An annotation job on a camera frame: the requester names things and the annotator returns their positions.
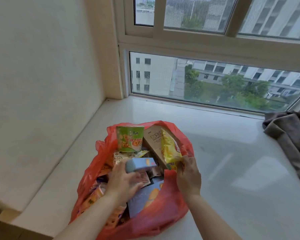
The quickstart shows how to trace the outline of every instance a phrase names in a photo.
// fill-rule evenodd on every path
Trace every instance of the hand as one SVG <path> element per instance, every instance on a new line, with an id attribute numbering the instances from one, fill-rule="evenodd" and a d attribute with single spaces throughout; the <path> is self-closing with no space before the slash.
<path id="1" fill-rule="evenodd" d="M 104 197 L 110 197 L 114 201 L 115 208 L 124 206 L 142 188 L 142 182 L 145 180 L 140 173 L 126 173 L 126 160 L 121 160 L 112 169 Z"/>
<path id="2" fill-rule="evenodd" d="M 196 158 L 183 156 L 183 162 L 178 162 L 176 184 L 184 198 L 187 201 L 193 195 L 200 195 L 201 174 L 198 170 Z"/>

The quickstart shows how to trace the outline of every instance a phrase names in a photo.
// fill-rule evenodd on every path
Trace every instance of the brown box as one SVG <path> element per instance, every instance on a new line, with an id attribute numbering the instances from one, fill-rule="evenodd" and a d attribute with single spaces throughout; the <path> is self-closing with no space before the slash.
<path id="1" fill-rule="evenodd" d="M 166 163 L 161 153 L 161 129 L 162 127 L 160 125 L 152 125 L 148 129 L 145 129 L 143 133 L 143 140 L 149 149 L 155 154 L 159 166 L 162 169 L 171 169 L 171 166 Z M 168 132 L 176 141 L 178 141 L 175 135 L 168 128 L 163 127 L 163 129 Z"/>

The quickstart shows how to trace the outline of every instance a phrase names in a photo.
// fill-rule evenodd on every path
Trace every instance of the gray cloth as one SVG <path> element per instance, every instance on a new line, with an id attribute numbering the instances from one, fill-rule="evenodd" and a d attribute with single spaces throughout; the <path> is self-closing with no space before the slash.
<path id="1" fill-rule="evenodd" d="M 300 179 L 300 113 L 267 113 L 264 117 L 264 133 L 279 143 Z"/>

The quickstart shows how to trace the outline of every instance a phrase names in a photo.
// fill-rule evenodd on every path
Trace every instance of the person's right hand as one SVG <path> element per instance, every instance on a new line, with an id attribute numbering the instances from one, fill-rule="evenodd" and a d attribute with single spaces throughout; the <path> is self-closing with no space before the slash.
<path id="1" fill-rule="evenodd" d="M 183 156 L 183 162 L 178 162 L 176 184 L 185 201 L 193 195 L 200 195 L 201 174 L 198 170 L 196 158 Z"/>

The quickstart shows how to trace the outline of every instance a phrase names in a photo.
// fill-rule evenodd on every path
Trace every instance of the forearm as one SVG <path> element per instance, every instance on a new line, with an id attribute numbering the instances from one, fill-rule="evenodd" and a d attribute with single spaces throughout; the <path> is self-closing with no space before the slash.
<path id="1" fill-rule="evenodd" d="M 101 197 L 54 239 L 95 240 L 115 209 L 115 204 L 112 198 L 106 196 Z"/>
<path id="2" fill-rule="evenodd" d="M 204 240 L 242 240 L 201 196 L 189 197 L 186 203 Z"/>

